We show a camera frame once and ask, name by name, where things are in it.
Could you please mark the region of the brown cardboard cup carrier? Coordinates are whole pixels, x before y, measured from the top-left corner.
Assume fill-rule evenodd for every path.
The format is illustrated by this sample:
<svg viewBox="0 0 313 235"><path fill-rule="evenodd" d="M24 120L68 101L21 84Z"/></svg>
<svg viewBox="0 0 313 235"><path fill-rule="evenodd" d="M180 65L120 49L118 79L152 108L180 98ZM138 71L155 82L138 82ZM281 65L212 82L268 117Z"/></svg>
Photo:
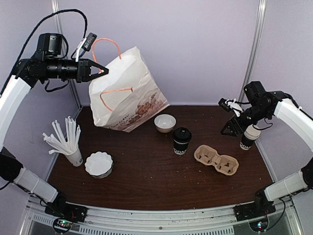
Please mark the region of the brown cardboard cup carrier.
<svg viewBox="0 0 313 235"><path fill-rule="evenodd" d="M200 145L194 152L194 158L205 166L213 166L217 172L226 176L234 175L239 168L239 163L235 158L229 155L219 155L216 149L208 145Z"/></svg>

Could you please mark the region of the white paper takeout bag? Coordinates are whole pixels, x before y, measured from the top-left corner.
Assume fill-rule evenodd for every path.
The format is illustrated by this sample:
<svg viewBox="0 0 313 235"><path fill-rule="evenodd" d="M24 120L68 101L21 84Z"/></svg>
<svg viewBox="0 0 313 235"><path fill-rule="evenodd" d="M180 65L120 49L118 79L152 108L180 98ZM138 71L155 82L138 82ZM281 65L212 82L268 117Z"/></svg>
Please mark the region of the white paper takeout bag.
<svg viewBox="0 0 313 235"><path fill-rule="evenodd" d="M96 127L131 132L169 106L138 47L107 64L89 84L90 108Z"/></svg>

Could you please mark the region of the black lidded coffee cup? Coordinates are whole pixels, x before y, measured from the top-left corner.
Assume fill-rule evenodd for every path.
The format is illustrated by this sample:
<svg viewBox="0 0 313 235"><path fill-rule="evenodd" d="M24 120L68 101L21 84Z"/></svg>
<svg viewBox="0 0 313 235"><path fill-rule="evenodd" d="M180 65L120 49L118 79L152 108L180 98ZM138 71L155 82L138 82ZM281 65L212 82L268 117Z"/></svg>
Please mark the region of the black lidded coffee cup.
<svg viewBox="0 0 313 235"><path fill-rule="evenodd" d="M173 150L177 155L185 154L192 134L189 129L179 127L173 131Z"/></svg>

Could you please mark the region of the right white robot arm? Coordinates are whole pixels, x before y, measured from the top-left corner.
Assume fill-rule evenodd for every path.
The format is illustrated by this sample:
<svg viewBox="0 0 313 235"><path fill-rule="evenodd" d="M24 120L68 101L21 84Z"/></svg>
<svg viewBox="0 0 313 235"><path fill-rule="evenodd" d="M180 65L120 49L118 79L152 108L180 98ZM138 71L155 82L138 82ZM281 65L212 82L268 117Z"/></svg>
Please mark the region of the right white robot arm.
<svg viewBox="0 0 313 235"><path fill-rule="evenodd" d="M309 148L313 147L313 119L290 94L283 91L267 92L260 81L248 83L244 87L244 92L250 105L246 110L243 110L240 106L242 103L235 99L220 99L218 105L234 113L221 130L222 135L236 137L258 121L276 117L288 125ZM257 192L250 210L253 215L261 216L276 199L312 188L313 163L309 161L298 172Z"/></svg>

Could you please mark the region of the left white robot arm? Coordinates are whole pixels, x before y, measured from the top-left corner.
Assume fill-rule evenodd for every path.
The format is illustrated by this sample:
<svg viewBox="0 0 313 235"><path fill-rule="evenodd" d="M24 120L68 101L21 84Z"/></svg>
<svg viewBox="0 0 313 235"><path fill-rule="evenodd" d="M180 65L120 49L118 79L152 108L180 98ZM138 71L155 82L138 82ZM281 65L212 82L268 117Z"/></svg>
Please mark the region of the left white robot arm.
<svg viewBox="0 0 313 235"><path fill-rule="evenodd" d="M90 60L61 57L62 34L44 33L39 36L37 49L29 59L18 60L9 82L0 97L0 176L40 199L51 203L51 209L66 217L70 206L61 198L60 192L36 174L26 169L5 147L4 140L10 124L29 91L40 81L49 79L89 82L109 73L109 69Z"/></svg>

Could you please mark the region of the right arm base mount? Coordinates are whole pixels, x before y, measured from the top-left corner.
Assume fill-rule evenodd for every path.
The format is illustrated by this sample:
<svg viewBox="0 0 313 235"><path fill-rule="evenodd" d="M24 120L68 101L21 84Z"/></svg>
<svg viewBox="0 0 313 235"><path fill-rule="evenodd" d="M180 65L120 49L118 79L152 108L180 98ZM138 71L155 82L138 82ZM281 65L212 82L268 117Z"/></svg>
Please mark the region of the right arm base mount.
<svg viewBox="0 0 313 235"><path fill-rule="evenodd" d="M263 209L257 209L254 202L247 204L237 204L234 208L234 213L237 221L250 220L257 217L266 216L269 213L276 212L274 205L265 206Z"/></svg>

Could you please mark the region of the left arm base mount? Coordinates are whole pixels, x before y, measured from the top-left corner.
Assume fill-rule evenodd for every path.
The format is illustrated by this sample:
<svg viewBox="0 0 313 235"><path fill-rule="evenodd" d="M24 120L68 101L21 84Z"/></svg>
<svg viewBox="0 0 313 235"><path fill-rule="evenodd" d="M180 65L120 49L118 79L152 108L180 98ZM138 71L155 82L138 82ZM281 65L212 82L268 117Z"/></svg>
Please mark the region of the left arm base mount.
<svg viewBox="0 0 313 235"><path fill-rule="evenodd" d="M88 208L69 203L48 203L45 213L71 222L84 222Z"/></svg>

